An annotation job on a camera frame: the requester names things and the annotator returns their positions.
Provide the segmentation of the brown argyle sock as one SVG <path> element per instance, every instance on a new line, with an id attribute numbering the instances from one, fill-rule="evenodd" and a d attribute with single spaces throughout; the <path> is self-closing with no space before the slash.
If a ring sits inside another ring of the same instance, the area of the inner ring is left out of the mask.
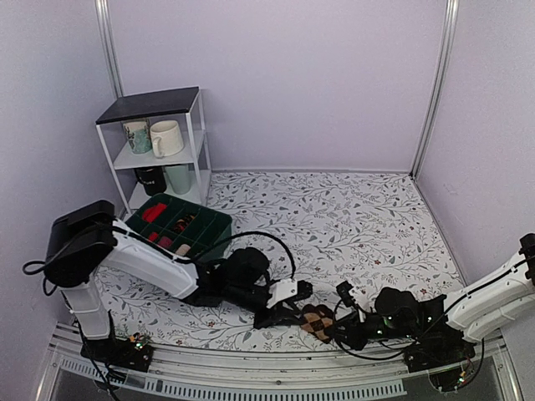
<path id="1" fill-rule="evenodd" d="M 302 309 L 303 322 L 300 327 L 322 343 L 330 343 L 332 338 L 327 329 L 334 324 L 334 312 L 327 306 L 307 304 Z"/>

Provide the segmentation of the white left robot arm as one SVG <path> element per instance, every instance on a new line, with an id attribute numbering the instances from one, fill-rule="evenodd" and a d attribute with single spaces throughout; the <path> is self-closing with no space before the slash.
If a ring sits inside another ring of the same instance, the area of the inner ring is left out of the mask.
<path id="1" fill-rule="evenodd" d="M 258 249 L 240 248 L 229 256 L 178 256 L 145 239 L 115 217 L 115 207 L 99 200 L 61 216 L 52 225 L 43 274 L 60 289 L 92 349 L 107 363 L 124 356 L 124 344 L 111 334 L 113 321 L 94 283 L 100 266 L 113 267 L 159 287 L 196 307 L 229 302 L 254 314 L 256 329 L 302 325 L 296 303 L 313 287 L 294 277 L 273 280 L 269 260 Z"/>

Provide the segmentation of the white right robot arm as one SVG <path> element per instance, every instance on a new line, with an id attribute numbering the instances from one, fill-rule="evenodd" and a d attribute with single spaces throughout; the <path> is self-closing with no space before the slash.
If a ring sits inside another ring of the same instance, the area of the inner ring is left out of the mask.
<path id="1" fill-rule="evenodd" d="M 371 312 L 356 302 L 352 286 L 337 293 L 354 309 L 328 328 L 333 340 L 361 350 L 371 341 L 410 338 L 434 343 L 432 357 L 449 364 L 465 343 L 478 343 L 534 306 L 534 235 L 520 239 L 520 250 L 494 272 L 458 291 L 418 301 L 409 291 L 381 289 Z"/>

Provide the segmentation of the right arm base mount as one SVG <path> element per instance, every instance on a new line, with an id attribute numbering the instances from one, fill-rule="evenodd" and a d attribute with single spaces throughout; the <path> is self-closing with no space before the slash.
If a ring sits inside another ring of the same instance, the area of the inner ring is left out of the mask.
<path id="1" fill-rule="evenodd" d="M 482 369 L 482 361 L 475 367 L 472 361 L 475 356 L 473 343 L 454 337 L 427 339 L 403 352 L 410 373 L 458 363 L 455 369 L 428 375 L 432 387 L 440 393 L 457 392 L 474 381 Z"/>

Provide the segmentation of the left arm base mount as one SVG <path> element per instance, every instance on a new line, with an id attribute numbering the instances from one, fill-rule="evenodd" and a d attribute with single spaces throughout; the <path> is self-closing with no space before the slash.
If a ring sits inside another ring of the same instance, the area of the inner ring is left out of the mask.
<path id="1" fill-rule="evenodd" d="M 154 348 L 150 345 L 150 336 L 135 332 L 127 338 L 116 337 L 110 313 L 108 313 L 108 324 L 110 332 L 106 338 L 101 339 L 89 339 L 80 328 L 83 343 L 80 354 L 92 361 L 101 362 L 106 367 L 127 368 L 147 373 L 154 353 Z"/>

